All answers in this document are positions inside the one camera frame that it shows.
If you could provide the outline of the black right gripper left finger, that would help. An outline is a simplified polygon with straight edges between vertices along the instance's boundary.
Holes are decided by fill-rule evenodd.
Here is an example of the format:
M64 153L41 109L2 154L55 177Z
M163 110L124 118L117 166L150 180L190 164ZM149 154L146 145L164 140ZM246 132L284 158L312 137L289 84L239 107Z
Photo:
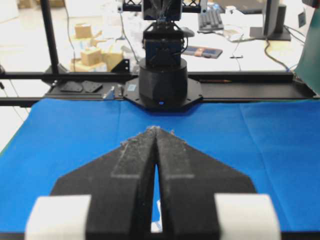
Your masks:
M117 149L62 175L40 196L25 227L27 240L128 240L138 237L152 207L153 147L147 129Z

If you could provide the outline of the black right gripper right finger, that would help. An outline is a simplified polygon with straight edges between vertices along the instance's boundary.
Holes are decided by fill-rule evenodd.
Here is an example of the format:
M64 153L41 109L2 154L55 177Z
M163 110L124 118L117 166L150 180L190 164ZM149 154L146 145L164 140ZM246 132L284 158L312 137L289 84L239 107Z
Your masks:
M279 240L271 198L251 178L155 130L164 233L173 240Z

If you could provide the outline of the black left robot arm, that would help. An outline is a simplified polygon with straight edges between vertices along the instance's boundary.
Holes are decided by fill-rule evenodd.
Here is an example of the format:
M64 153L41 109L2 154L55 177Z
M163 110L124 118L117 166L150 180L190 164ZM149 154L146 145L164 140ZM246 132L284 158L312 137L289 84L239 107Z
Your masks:
M139 64L139 94L157 106L176 105L188 91L187 63L181 58L184 32L177 26L180 0L144 0L142 16L153 21L142 37L145 58Z

